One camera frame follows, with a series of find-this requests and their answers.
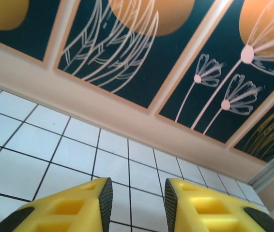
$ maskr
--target wall mural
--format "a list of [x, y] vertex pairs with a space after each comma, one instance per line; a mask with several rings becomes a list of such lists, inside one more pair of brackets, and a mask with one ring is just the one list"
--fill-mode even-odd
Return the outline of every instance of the wall mural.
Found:
[[235, 0], [159, 115], [222, 143], [274, 90], [274, 0]]
[[234, 148], [264, 162], [274, 158], [274, 106]]
[[43, 61], [61, 0], [0, 0], [0, 43]]
[[57, 68], [148, 108], [214, 0], [81, 0]]

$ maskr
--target yellow robot part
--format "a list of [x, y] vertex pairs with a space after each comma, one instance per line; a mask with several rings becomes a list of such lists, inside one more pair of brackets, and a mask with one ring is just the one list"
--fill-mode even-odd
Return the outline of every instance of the yellow robot part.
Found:
[[166, 180], [165, 209], [168, 232], [265, 232], [246, 210], [269, 217], [254, 204], [176, 178]]
[[111, 208], [111, 179], [99, 178], [23, 205], [0, 232], [107, 232]]

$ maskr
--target flower stem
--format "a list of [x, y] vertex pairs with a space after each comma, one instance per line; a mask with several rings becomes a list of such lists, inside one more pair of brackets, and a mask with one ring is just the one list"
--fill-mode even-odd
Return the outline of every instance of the flower stem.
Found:
[[222, 108], [220, 108], [218, 110], [218, 112], [216, 112], [215, 116], [213, 117], [213, 119], [210, 121], [210, 123], [208, 124], [208, 126], [206, 127], [206, 129], [204, 130], [203, 134], [207, 133], [207, 130], [210, 128], [210, 126], [212, 125], [212, 123], [215, 121], [215, 119], [218, 117], [218, 115], [221, 113]]
[[181, 104], [181, 106], [180, 106], [180, 109], [179, 109], [178, 114], [177, 114], [177, 116], [176, 116], [175, 122], [178, 122], [178, 119], [179, 119], [179, 116], [180, 116], [180, 114], [181, 114], [181, 111], [182, 111], [182, 109], [183, 109], [183, 107], [184, 107], [184, 104], [185, 104], [185, 102], [186, 102], [188, 96], [190, 95], [190, 93], [191, 93], [191, 91], [192, 91], [194, 85], [195, 85], [195, 81], [193, 81], [193, 83], [191, 84], [191, 87], [189, 88], [189, 91], [187, 92], [187, 94], [186, 94], [186, 96], [185, 96], [185, 98], [184, 98], [184, 100], [183, 100], [183, 102], [182, 102], [182, 104]]
[[217, 93], [220, 91], [222, 86], [225, 84], [225, 82], [229, 79], [229, 77], [233, 74], [233, 72], [237, 69], [237, 67], [241, 64], [242, 60], [239, 59], [237, 63], [234, 65], [234, 67], [229, 71], [229, 73], [224, 77], [223, 81], [220, 83], [220, 85], [216, 88], [216, 90], [213, 92], [212, 96], [208, 99], [207, 103], [204, 105], [204, 108], [201, 110], [197, 118], [195, 119], [193, 125], [191, 126], [191, 129], [193, 130], [195, 126], [198, 124], [200, 118], [203, 116], [205, 111], [207, 110], [210, 103], [213, 101], [214, 97], [217, 95]]

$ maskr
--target black rubber edge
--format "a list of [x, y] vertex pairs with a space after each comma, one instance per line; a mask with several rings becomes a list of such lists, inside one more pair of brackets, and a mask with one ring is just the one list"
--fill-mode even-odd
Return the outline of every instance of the black rubber edge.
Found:
[[111, 178], [108, 178], [103, 190], [99, 194], [99, 207], [100, 207], [100, 215], [102, 219], [103, 232], [109, 232], [110, 225], [110, 216], [112, 209], [112, 181]]
[[0, 223], [0, 232], [13, 232], [34, 210], [27, 207], [14, 211]]
[[251, 207], [245, 207], [244, 211], [266, 232], [274, 232], [274, 219], [268, 214]]
[[175, 230], [178, 197], [169, 179], [165, 181], [165, 211], [168, 232]]

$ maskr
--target white tile floor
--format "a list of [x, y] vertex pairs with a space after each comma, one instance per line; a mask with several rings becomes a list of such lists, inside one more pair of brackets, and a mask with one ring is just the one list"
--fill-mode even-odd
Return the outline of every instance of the white tile floor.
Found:
[[167, 232], [166, 178], [255, 203], [239, 181], [0, 91], [0, 221], [22, 204], [111, 177], [111, 232]]

